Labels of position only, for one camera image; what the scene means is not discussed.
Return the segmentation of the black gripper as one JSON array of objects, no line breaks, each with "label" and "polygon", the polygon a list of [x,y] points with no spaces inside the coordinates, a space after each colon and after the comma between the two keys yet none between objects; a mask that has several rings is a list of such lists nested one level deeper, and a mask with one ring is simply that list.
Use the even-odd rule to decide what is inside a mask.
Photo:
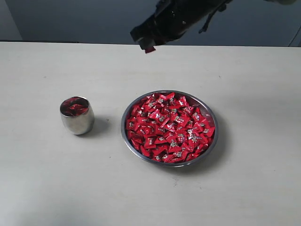
[{"label": "black gripper", "polygon": [[130,35],[142,50],[180,39],[190,27],[206,17],[198,33],[206,32],[216,14],[226,9],[224,0],[160,0],[155,12]]}]

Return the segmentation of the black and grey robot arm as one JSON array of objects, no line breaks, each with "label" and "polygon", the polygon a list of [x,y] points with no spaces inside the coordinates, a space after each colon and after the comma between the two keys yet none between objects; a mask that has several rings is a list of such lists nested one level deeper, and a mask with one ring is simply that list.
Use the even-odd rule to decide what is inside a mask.
[{"label": "black and grey robot arm", "polygon": [[130,35],[144,51],[161,45],[299,46],[298,0],[160,0]]}]

